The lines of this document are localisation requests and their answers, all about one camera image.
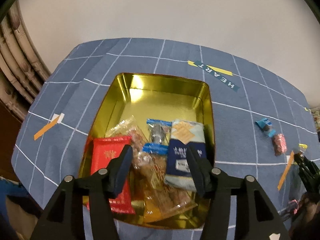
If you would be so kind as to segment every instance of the white wall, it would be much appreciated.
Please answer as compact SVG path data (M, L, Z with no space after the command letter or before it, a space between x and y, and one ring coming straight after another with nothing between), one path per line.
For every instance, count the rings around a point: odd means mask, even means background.
M20 0L20 6L51 71L85 41L170 39L252 61L320 105L320 25L303 0Z

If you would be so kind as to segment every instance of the silver bolt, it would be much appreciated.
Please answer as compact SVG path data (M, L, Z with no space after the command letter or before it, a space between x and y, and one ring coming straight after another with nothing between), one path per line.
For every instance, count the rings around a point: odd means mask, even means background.
M219 174L221 173L221 170L218 169L218 168L213 168L213 169L211 170L211 172L212 172L213 174L215 174L215 175L219 175Z
M107 174L107 172L108 172L108 170L107 170L107 169L105 169L105 168L100 169L100 170L98 171L98 173L99 173L100 175Z
M255 180L254 176L251 176L251 175L247 176L247 181L254 182L254 180Z
M73 177L71 175L67 175L67 176L64 177L64 181L65 182L70 182L72 180L73 180Z

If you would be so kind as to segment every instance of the gold tray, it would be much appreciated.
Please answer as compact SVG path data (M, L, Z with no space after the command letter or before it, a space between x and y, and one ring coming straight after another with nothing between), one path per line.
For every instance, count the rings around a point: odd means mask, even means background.
M86 143L79 177L90 175L92 139L104 137L107 130L134 116L148 138L147 118L172 121L183 119L204 124L207 155L214 163L214 134L209 86L201 81L157 74L118 74L112 82L95 117ZM136 173L129 173L132 206L135 215L114 213L123 222L154 228L199 228L207 216L209 201L193 193L197 207L165 220L143 223L144 201L136 190Z

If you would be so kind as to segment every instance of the blue tablecloth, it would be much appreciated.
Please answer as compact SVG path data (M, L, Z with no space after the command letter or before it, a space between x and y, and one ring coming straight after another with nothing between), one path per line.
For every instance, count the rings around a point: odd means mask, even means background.
M239 86L235 92L199 67L232 71L226 76ZM286 80L245 59L177 41L121 38L91 41L75 47L45 82L22 124L12 156L14 170L30 194L45 207L66 175L77 176L83 149L94 117L109 85L121 72L159 73L205 81L210 86L216 137L216 166L231 176L254 175L277 210L289 199L300 198L303 186L296 166L280 191L277 185L285 168L285 156L276 157L271 139L254 124L268 117L283 133L288 152L307 144L306 156L319 164L320 153L312 115L304 108L304 95ZM64 113L41 138L33 135L53 114ZM235 230L236 200L231 200L228 239ZM92 239L89 213L84 209L87 239ZM155 230L116 222L121 239L199 239L201 229Z

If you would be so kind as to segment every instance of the red snack package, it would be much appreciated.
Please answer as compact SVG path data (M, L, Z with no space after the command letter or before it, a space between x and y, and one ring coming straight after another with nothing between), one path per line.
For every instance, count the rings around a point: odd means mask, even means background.
M279 156L287 151L287 143L285 142L284 135L282 133L276 134L273 137L273 147L275 149L275 155Z
M131 136L111 138L96 138L93 140L93 154L91 174L102 168L106 168L113 158L119 157L124 145L131 143ZM122 192L116 199L109 199L112 212L135 214L131 206L131 196L128 181L124 183Z

